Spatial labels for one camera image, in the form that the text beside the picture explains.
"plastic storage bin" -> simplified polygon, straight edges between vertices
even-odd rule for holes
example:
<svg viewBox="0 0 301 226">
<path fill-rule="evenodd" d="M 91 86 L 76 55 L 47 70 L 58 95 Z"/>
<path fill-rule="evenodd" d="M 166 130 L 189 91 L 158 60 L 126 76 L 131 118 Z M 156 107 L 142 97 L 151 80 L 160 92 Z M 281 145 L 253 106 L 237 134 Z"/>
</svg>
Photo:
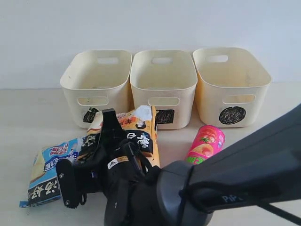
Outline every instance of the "plastic storage bin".
<svg viewBox="0 0 301 226">
<path fill-rule="evenodd" d="M 97 110 L 129 111 L 131 63 L 132 55 L 123 50 L 91 50 L 75 56 L 60 83 L 78 126 L 88 128 Z"/>
<path fill-rule="evenodd" d="M 197 81 L 187 52 L 146 50 L 133 59 L 130 83 L 135 108 L 154 105 L 158 129 L 180 129 L 189 123 Z"/>
<path fill-rule="evenodd" d="M 244 127 L 259 113 L 271 77 L 241 48 L 198 49 L 195 100 L 201 120 L 217 127 Z"/>
</svg>

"black circular label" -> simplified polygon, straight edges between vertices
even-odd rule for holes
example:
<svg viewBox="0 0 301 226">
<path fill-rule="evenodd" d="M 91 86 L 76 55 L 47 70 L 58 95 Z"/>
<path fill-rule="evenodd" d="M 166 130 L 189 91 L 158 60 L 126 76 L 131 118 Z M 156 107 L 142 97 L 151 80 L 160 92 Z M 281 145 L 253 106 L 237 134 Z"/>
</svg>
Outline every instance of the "black circular label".
<svg viewBox="0 0 301 226">
<path fill-rule="evenodd" d="M 228 107 L 220 113 L 220 122 L 231 125 L 242 121 L 246 116 L 246 111 L 242 107 Z"/>
</svg>

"potato chip can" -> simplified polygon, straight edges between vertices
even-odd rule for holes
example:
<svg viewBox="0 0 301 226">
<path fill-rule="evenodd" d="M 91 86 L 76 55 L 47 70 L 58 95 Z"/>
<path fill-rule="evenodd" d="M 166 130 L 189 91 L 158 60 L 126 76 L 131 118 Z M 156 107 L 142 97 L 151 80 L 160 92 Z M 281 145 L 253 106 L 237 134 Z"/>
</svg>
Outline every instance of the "potato chip can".
<svg viewBox="0 0 301 226">
<path fill-rule="evenodd" d="M 225 135 L 221 129 L 206 125 L 199 128 L 192 146 L 186 155 L 186 161 L 194 165 L 219 153 L 225 143 Z"/>
</svg>

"white table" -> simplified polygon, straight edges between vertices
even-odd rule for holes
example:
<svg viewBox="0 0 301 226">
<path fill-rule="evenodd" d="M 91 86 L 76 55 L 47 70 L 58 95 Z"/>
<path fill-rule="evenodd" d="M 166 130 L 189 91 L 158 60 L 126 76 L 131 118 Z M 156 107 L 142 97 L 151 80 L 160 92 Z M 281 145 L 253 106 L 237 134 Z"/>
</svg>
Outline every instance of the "white table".
<svg viewBox="0 0 301 226">
<path fill-rule="evenodd" d="M 257 121 L 246 128 L 223 129 L 225 147 L 256 131 L 301 103 L 301 83 L 274 83 L 270 86 Z M 202 125 L 196 108 L 190 124 L 180 130 L 160 130 L 158 145 L 161 166 L 183 159 Z M 44 146 L 55 145 L 85 134 L 69 113 L 60 89 L 0 91 L 0 224 L 22 226 L 102 226 L 106 199 L 88 195 L 77 210 L 64 207 L 61 200 L 34 208 L 19 208 L 26 200 L 32 161 Z M 301 201 L 277 203 L 301 216 Z M 257 207 L 220 210 L 210 226 L 293 225 Z"/>
</svg>

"bin handle hole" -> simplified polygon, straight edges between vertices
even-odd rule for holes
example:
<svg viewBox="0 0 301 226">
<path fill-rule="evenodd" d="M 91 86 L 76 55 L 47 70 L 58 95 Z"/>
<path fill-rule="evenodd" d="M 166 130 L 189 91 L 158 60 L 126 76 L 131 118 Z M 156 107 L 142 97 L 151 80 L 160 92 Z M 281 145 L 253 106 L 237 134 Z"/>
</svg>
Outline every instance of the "bin handle hole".
<svg viewBox="0 0 301 226">
<path fill-rule="evenodd" d="M 229 59 L 228 55 L 206 56 L 206 61 L 210 63 L 224 63 Z"/>
<path fill-rule="evenodd" d="M 170 57 L 156 57 L 151 60 L 151 63 L 154 65 L 167 65 L 171 64 L 173 59 Z"/>
<path fill-rule="evenodd" d="M 100 65 L 117 65 L 119 59 L 117 57 L 100 57 L 97 59 Z"/>
<path fill-rule="evenodd" d="M 180 99 L 177 97 L 150 97 L 148 104 L 151 106 L 177 106 L 180 104 Z"/>
<path fill-rule="evenodd" d="M 79 97 L 77 102 L 81 106 L 105 106 L 109 104 L 107 97 Z"/>
<path fill-rule="evenodd" d="M 228 95 L 222 99 L 224 104 L 248 104 L 255 101 L 255 95 Z"/>
</svg>

